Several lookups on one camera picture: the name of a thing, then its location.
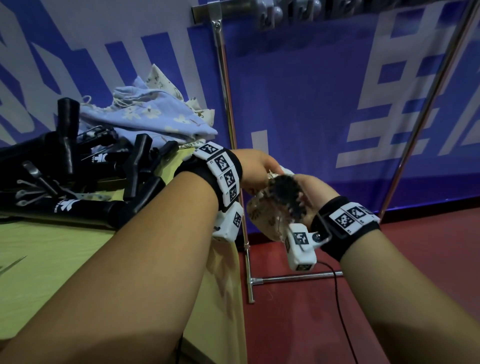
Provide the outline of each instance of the left hand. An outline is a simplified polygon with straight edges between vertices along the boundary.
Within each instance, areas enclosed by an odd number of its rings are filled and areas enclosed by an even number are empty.
[[[243,169],[240,186],[245,190],[261,190],[268,185],[268,173],[283,174],[280,164],[268,154],[256,149],[234,149]]]

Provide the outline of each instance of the black wrist strap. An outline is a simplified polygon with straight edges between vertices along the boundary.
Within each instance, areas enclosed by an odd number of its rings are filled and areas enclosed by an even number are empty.
[[[329,201],[320,209],[319,215],[332,234],[332,240],[320,248],[338,262],[361,236],[380,229],[378,218],[371,211],[360,204],[351,203],[345,196]],[[318,215],[313,218],[311,231],[326,234]]]
[[[209,169],[207,162],[211,161],[212,159],[216,158],[218,155],[226,152],[228,157],[233,162],[233,167],[235,168],[238,178],[241,181],[243,176],[243,169],[241,163],[235,153],[228,149],[221,149],[219,152],[215,153],[208,160],[202,160],[194,155],[192,155],[188,160],[183,161],[182,164],[177,168],[174,173],[174,177],[178,175],[180,172],[188,171],[191,173],[195,173],[196,175],[202,177],[208,184],[213,188],[215,194],[218,199],[218,210],[227,211],[228,208],[238,200],[238,196],[240,195],[240,189],[235,192],[235,196],[232,198],[231,202],[225,206],[224,204],[224,193],[221,191],[220,186],[218,184],[218,179],[216,176],[213,175],[211,170]]]

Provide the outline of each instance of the forearm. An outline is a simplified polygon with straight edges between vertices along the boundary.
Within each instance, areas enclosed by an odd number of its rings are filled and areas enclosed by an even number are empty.
[[[192,311],[217,197],[179,174],[95,253],[0,355],[2,363],[160,363]]]
[[[392,363],[478,363],[480,326],[380,232],[361,237],[340,261]]]

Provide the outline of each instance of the wire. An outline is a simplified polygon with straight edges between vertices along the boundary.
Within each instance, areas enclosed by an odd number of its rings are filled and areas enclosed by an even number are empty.
[[[183,341],[183,333],[182,335],[180,336],[180,339],[179,339],[179,343],[177,345],[177,352],[175,354],[175,364],[179,364],[180,363],[180,357],[181,357],[181,343]]]
[[[352,346],[352,342],[350,341],[350,336],[348,336],[348,331],[347,331],[347,327],[345,326],[345,322],[343,322],[343,316],[342,316],[342,310],[340,309],[340,300],[338,299],[338,284],[337,284],[337,281],[336,281],[336,273],[335,273],[335,270],[331,267],[331,265],[325,263],[325,262],[322,262],[320,260],[317,260],[317,263],[320,263],[320,264],[323,264],[324,266],[328,267],[328,269],[330,269],[333,273],[333,278],[334,278],[334,282],[335,282],[335,299],[336,299],[336,308],[338,310],[338,316],[340,316],[340,321],[342,322],[342,327],[343,327],[343,331],[345,332],[345,336],[347,337],[347,340],[348,340],[348,345],[350,347],[350,350],[352,352],[352,355],[353,355],[353,359],[355,360],[355,364],[359,364],[359,361],[357,359],[357,356],[355,355],[355,350],[353,350],[353,346]]]

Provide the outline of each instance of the light blue cloth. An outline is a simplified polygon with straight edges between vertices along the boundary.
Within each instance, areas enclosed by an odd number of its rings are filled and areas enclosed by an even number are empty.
[[[146,133],[153,139],[152,147],[157,148],[169,140],[185,144],[217,135],[185,103],[165,91],[149,89],[140,77],[133,86],[117,87],[113,91],[113,104],[108,108],[82,104],[80,132],[98,125],[113,126],[119,137],[132,144],[138,134]]]

